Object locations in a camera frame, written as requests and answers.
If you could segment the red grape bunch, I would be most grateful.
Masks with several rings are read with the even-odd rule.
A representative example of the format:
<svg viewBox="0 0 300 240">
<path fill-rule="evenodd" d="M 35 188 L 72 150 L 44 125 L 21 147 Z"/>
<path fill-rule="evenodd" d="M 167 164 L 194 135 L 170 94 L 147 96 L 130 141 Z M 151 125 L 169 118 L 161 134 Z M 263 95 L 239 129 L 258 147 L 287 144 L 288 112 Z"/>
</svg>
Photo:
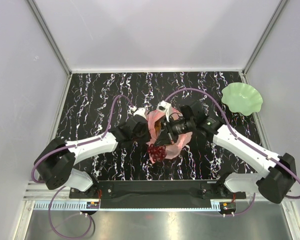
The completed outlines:
<svg viewBox="0 0 300 240">
<path fill-rule="evenodd" d="M 152 163 L 162 162 L 167 156 L 165 145 L 155 146 L 154 144 L 150 144 L 147 152 Z"/>
</svg>

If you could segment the pink plastic bag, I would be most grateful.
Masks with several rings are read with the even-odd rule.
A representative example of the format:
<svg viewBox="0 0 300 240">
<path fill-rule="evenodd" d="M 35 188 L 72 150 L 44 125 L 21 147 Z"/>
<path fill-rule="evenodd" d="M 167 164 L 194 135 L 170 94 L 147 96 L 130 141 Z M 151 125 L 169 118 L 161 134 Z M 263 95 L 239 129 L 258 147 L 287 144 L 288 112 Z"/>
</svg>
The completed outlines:
<svg viewBox="0 0 300 240">
<path fill-rule="evenodd" d="M 160 163 L 165 159 L 171 160 L 177 157 L 182 148 L 192 138 L 193 132 L 173 132 L 176 127 L 173 124 L 181 124 L 184 120 L 182 112 L 170 107 L 168 111 L 156 109 L 146 116 L 150 133 L 147 152 L 151 163 Z"/>
</svg>

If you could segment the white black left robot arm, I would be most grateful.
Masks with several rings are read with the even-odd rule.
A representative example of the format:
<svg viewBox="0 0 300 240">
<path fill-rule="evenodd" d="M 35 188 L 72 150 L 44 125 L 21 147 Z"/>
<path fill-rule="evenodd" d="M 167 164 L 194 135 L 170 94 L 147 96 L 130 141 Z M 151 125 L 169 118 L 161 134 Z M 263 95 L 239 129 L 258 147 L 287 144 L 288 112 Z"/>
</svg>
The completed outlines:
<svg viewBox="0 0 300 240">
<path fill-rule="evenodd" d="M 137 115 L 94 137 L 69 142 L 53 139 L 35 160 L 34 167 L 49 190 L 65 186 L 93 198 L 98 193 L 97 184 L 90 174 L 74 166 L 91 157 L 127 148 L 134 142 L 147 143 L 150 138 L 147 120 Z"/>
</svg>

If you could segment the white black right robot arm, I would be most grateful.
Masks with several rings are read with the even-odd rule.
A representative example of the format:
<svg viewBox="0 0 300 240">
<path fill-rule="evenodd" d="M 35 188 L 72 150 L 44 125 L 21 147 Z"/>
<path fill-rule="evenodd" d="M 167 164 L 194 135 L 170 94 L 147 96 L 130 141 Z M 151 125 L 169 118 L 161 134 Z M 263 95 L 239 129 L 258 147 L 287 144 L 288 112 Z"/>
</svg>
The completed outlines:
<svg viewBox="0 0 300 240">
<path fill-rule="evenodd" d="M 157 111 L 160 133 L 155 146 L 175 144 L 182 135 L 193 133 L 204 142 L 220 146 L 248 163 L 255 173 L 226 173 L 216 183 L 214 191 L 222 198 L 237 192 L 260 193 L 268 201 L 279 204 L 296 182 L 295 158 L 278 155 L 244 137 L 217 116 L 208 116 L 198 103 L 184 105 L 178 115 L 171 104 L 161 101 Z"/>
</svg>

